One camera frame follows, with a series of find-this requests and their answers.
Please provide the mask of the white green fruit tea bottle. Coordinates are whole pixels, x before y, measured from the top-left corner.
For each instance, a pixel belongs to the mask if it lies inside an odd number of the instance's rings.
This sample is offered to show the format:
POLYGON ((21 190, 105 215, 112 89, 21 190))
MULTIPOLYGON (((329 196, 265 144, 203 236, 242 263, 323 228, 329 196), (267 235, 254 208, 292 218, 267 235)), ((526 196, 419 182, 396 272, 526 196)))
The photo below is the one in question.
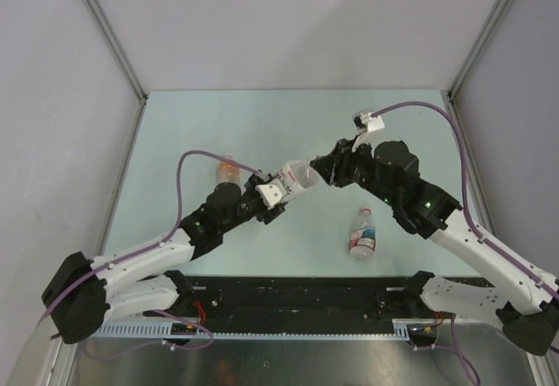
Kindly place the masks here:
POLYGON ((273 199, 287 203, 313 188, 320 180, 307 159, 286 162, 270 182, 275 187, 273 199))

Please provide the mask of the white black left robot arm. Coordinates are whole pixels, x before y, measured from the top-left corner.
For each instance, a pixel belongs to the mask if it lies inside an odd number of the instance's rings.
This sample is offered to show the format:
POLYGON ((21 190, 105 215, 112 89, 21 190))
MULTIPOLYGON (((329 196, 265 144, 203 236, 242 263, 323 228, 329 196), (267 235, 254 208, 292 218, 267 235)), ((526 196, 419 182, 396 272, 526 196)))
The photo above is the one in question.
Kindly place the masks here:
POLYGON ((212 252, 241 224, 271 223, 292 196, 281 174, 252 175, 244 187, 219 183, 168 234, 113 255, 67 256, 42 293, 45 313, 65 344, 84 341, 104 323, 132 314, 184 315, 192 308, 193 290, 176 266, 212 252))

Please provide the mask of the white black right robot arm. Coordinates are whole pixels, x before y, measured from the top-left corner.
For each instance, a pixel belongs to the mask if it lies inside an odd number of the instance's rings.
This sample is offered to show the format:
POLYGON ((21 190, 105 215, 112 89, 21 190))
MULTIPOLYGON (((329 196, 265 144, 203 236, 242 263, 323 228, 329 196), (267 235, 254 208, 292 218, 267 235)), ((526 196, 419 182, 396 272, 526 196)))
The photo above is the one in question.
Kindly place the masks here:
POLYGON ((403 295, 404 310, 423 317, 436 310, 486 323, 523 351, 544 356, 558 333, 558 278, 512 251, 479 223, 466 206, 423 180, 419 160, 402 141, 353 148, 339 140, 331 153, 311 161, 330 186, 357 184, 384 201, 406 232, 445 248, 489 282, 461 285, 419 272, 403 295))

